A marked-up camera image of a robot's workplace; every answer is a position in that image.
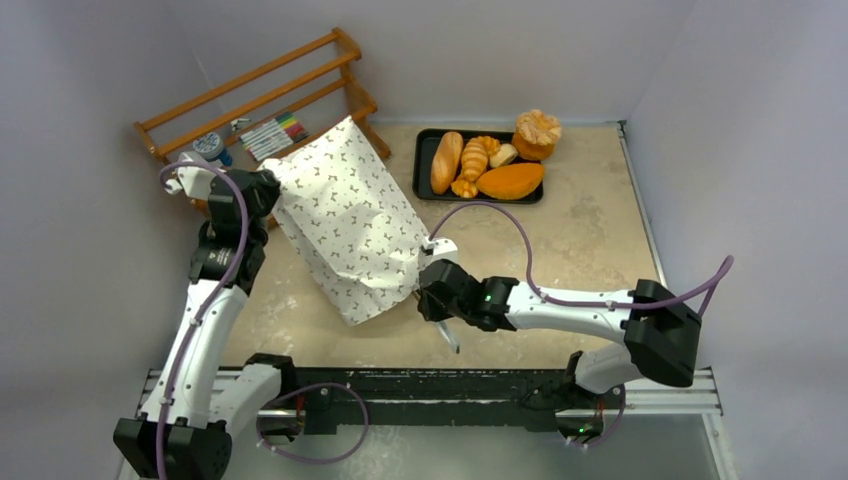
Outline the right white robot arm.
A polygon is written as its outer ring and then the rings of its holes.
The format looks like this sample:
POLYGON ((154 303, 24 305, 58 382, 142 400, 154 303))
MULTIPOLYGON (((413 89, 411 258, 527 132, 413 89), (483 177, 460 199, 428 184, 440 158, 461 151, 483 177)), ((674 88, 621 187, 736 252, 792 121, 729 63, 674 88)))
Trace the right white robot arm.
POLYGON ((457 263, 437 260, 419 275, 418 310, 429 322, 458 318, 485 332, 545 329, 607 340, 569 360, 561 392, 576 407, 640 378, 692 385, 702 319, 661 284, 642 279, 632 290, 577 291, 569 306, 554 303, 556 293, 511 277, 476 280, 457 263))

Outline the round fake bread roll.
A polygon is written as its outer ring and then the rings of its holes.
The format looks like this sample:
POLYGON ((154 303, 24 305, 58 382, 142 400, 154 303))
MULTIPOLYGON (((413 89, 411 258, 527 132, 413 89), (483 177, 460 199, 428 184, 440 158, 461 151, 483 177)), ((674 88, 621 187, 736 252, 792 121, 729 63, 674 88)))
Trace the round fake bread roll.
POLYGON ((476 182, 478 190, 497 200, 520 200, 534 192, 545 176, 539 163, 519 163, 487 171, 476 182))

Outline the long fake bread loaf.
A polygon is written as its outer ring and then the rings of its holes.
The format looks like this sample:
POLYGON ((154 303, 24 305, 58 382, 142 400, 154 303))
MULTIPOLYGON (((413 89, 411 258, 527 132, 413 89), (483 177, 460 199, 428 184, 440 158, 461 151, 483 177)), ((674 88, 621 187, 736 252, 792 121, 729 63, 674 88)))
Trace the long fake bread loaf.
POLYGON ((464 139, 457 131, 442 137, 431 162, 430 186, 435 194, 444 194, 457 176, 464 139))

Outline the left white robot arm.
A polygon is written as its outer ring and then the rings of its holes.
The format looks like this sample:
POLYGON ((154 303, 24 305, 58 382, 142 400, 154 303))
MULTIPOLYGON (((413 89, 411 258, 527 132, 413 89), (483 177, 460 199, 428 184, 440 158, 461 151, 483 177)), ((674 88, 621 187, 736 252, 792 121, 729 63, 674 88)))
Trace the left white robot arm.
POLYGON ((164 167, 160 180, 174 194, 206 202, 177 335, 151 394, 132 418, 121 418, 113 441, 141 478, 220 479, 233 440, 268 403, 284 409, 297 399, 288 360, 261 354, 214 395, 223 351, 265 260, 267 218, 280 196, 268 171, 224 171, 203 162, 164 167))

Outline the fake croissant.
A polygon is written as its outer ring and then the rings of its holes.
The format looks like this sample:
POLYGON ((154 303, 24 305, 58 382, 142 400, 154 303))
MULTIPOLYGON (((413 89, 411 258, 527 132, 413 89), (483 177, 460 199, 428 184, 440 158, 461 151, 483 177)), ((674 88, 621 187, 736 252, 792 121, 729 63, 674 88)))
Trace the fake croissant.
POLYGON ((464 180, 475 182, 488 167, 489 155, 486 144, 481 137, 476 137, 467 142, 461 157, 460 177, 464 180))

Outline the braided fake bread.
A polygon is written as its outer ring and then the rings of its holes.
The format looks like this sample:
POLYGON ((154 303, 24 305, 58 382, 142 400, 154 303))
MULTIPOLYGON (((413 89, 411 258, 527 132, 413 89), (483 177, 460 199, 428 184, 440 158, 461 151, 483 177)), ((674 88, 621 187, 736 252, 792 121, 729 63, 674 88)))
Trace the braided fake bread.
MULTIPOLYGON (((489 156, 492 153, 496 152, 499 145, 501 144, 501 142, 499 140, 497 140, 497 139, 495 139, 494 137, 491 137, 491 136, 478 136, 478 137, 481 137, 482 140, 485 142, 486 150, 488 151, 489 156)), ((478 187, 476 185, 477 180, 475 182, 470 182, 470 181, 464 180, 460 177, 460 173, 459 173, 457 178, 451 183, 451 190, 455 195, 457 195, 461 198, 466 198, 466 199, 474 198, 478 194, 478 187)))

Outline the black plastic tray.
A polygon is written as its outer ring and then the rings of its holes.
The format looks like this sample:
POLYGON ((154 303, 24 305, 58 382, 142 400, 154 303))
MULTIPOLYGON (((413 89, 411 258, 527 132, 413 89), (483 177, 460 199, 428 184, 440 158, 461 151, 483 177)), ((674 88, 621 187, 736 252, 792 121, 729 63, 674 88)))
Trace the black plastic tray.
POLYGON ((416 139, 412 188, 422 200, 532 204, 543 197, 544 158, 519 133, 429 128, 416 139))

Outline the fake muffin orange cup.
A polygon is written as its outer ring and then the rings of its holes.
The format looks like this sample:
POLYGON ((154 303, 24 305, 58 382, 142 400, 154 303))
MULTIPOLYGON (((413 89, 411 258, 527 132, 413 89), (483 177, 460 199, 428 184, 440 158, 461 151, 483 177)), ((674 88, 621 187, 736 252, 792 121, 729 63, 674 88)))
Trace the fake muffin orange cup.
POLYGON ((521 158, 543 161, 554 153, 561 137, 562 125, 559 119, 533 109, 517 116, 512 145, 521 158))

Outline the patterned white paper bag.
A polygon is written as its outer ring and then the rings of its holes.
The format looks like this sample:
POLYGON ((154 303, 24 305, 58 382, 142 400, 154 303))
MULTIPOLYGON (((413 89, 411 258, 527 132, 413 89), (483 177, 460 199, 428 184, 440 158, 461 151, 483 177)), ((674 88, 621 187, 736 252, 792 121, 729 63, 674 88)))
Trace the patterned white paper bag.
POLYGON ((352 118, 260 167, 280 183, 274 219, 346 324, 412 293, 429 232, 352 118))

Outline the seeded fake bread bun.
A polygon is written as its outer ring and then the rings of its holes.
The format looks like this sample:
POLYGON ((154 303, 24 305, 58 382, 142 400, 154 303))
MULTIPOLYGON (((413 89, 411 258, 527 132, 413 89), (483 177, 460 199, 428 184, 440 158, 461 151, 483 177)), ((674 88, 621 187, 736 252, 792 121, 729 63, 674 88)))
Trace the seeded fake bread bun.
POLYGON ((495 169, 509 165, 518 156, 518 151, 510 143, 502 143, 496 152, 489 156, 489 168, 495 169))

